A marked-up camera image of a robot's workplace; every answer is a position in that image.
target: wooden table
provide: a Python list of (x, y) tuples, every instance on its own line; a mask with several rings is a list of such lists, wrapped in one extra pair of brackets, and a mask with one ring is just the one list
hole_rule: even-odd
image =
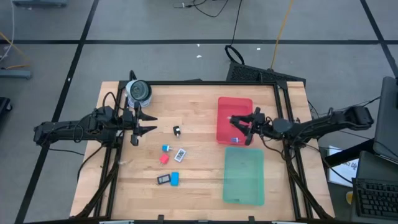
[[(104, 95), (116, 94), (118, 82), (103, 82), (97, 107)], [(301, 82), (288, 82), (294, 118), (311, 119), (305, 89)], [(143, 112), (158, 118), (142, 122), (143, 126), (158, 128), (140, 138), (139, 146), (130, 144), (130, 133), (124, 138), (118, 182), (113, 203), (112, 219), (156, 220), (159, 214), (166, 220), (294, 220), (294, 210), (285, 162), (278, 153), (266, 149), (258, 136), (250, 148), (264, 150), (265, 204), (260, 207), (223, 202), (224, 149), (216, 142), (217, 102), (220, 96), (250, 98), (254, 108), (271, 118), (277, 117), (272, 86), (209, 86), (209, 85), (153, 85), (151, 104)], [(284, 117), (287, 117), (281, 94)], [(109, 97), (107, 105), (114, 106)], [(182, 130), (180, 139), (173, 134), (173, 126)], [(175, 149), (184, 148), (187, 155), (181, 163), (173, 160), (177, 151), (171, 152), (169, 163), (161, 165), (161, 145)], [(315, 140), (311, 145), (317, 147)], [(85, 158), (100, 146), (87, 144)], [(282, 149), (282, 143), (270, 141), (269, 146)], [(71, 215), (76, 215), (87, 204), (98, 188), (104, 160), (103, 149), (90, 159), (81, 170), (72, 205)], [(320, 154), (310, 147), (302, 149), (302, 160), (308, 189), (327, 213), (334, 216), (330, 194), (323, 171)], [(157, 185), (156, 177), (173, 171), (180, 173), (180, 185)], [(305, 208), (299, 188), (301, 216)], [(105, 214), (108, 191), (104, 194), (101, 214)]]

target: red plastic bin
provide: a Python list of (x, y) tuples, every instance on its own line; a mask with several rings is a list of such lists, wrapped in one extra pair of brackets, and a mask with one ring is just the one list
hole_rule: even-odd
[[(219, 144), (244, 146), (246, 137), (243, 133), (229, 123), (228, 117), (232, 115), (249, 115), (253, 112), (253, 101), (247, 98), (218, 98), (217, 134)], [(238, 142), (232, 142), (232, 138), (238, 138)]]

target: translucent green container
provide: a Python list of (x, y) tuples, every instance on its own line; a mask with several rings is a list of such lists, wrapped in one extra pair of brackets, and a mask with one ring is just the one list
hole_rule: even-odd
[(264, 204), (264, 153), (260, 149), (225, 149), (223, 200), (245, 205)]

